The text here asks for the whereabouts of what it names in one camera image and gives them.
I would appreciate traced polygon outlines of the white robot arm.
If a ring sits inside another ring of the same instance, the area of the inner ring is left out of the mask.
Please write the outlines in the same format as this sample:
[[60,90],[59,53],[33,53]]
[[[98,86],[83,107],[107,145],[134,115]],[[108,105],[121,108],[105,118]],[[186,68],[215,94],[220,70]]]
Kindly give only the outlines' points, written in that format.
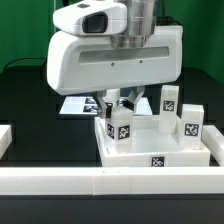
[[47,82],[61,95],[92,93],[98,115],[106,91],[131,89],[133,108],[151,84],[181,73],[183,27],[156,24],[157,0],[82,0],[53,13],[58,31],[47,56]]

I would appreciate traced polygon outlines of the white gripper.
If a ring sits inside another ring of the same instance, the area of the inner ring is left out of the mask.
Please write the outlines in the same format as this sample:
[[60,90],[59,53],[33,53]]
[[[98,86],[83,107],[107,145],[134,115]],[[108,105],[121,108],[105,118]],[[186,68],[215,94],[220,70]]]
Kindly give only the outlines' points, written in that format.
[[100,118],[110,118],[112,112],[103,90],[132,87],[123,106],[135,111],[145,85],[179,77],[182,34],[180,26],[158,26],[144,47],[116,49],[108,36],[78,37],[59,31],[49,44],[47,82],[61,95],[94,92]]

